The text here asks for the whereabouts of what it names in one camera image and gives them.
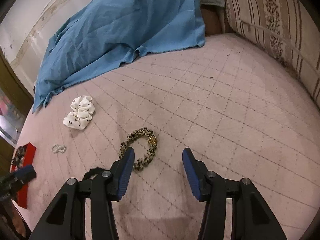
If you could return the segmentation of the black grey organza scrunchie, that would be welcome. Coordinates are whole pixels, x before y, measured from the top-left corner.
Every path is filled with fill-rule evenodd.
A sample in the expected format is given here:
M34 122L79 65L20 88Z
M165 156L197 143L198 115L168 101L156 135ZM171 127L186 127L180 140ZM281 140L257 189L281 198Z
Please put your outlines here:
M20 146L12 159L12 165L21 168L23 166L25 158L25 148L23 146Z

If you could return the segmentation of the blue blanket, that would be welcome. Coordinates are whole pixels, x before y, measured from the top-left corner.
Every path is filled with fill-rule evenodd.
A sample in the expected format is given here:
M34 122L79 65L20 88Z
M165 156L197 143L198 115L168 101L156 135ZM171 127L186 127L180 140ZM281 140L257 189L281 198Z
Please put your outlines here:
M146 54L201 47L200 0L93 0L49 39L33 108Z

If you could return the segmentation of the red tray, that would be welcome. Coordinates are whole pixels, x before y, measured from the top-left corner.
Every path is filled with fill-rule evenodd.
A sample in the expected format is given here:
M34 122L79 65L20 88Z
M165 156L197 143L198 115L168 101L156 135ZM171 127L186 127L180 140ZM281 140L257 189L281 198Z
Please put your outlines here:
M16 149L11 161L10 172L13 172L18 179L16 203L24 209L27 208L28 183L36 178L36 172L32 165L35 152L36 147L29 142Z

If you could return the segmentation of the white cherry print scrunchie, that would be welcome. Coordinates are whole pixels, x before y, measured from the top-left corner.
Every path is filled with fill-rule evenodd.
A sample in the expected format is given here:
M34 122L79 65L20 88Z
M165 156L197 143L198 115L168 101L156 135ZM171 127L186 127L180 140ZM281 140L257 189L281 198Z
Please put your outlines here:
M71 103L72 111L67 114L63 124L69 128L84 130L93 118L95 106L91 96L79 96Z

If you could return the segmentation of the striped floral pillow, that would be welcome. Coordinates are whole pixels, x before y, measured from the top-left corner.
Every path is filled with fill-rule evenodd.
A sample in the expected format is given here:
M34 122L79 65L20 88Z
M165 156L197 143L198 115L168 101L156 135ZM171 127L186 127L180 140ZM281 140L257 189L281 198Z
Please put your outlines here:
M319 103L319 30L300 0L225 0L231 28L293 69Z

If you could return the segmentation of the wooden glass door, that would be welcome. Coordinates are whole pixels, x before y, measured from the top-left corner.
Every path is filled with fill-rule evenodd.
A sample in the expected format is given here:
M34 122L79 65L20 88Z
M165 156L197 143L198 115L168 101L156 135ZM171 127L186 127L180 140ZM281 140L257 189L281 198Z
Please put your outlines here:
M1 168L8 170L33 97L1 53Z

